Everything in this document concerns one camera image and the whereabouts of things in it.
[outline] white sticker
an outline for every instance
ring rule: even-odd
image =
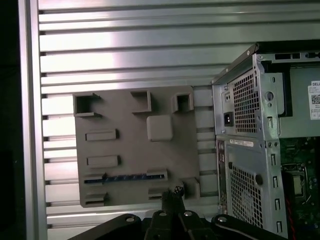
[[[254,146],[254,143],[252,141],[241,141],[241,140],[230,139],[230,143],[245,146],[245,147],[251,147],[251,148]]]
[[[312,81],[308,86],[311,120],[320,120],[320,81]]]

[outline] black metal arm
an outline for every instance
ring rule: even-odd
[[[183,188],[162,194],[162,210],[152,218],[123,214],[69,240],[285,240],[285,238],[220,214],[208,222],[186,210]]]

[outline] screw head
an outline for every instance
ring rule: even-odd
[[[192,212],[186,211],[186,212],[184,212],[184,215],[185,215],[186,217],[190,217],[190,216],[192,216]]]
[[[135,219],[133,218],[133,217],[128,217],[127,219],[126,219],[126,221],[128,222],[128,223],[131,223],[131,222],[133,222]]]
[[[220,223],[225,223],[227,221],[227,219],[224,216],[220,216],[220,217],[218,217],[218,221]]]

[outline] power supply fan grille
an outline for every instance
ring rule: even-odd
[[[250,74],[234,84],[234,117],[238,133],[256,133],[255,111],[259,110],[258,92],[254,91],[254,75]]]
[[[232,213],[237,219],[263,228],[261,192],[252,174],[237,167],[231,171]]]

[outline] motherboard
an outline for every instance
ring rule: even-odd
[[[292,240],[320,239],[320,137],[280,140],[281,172]]]

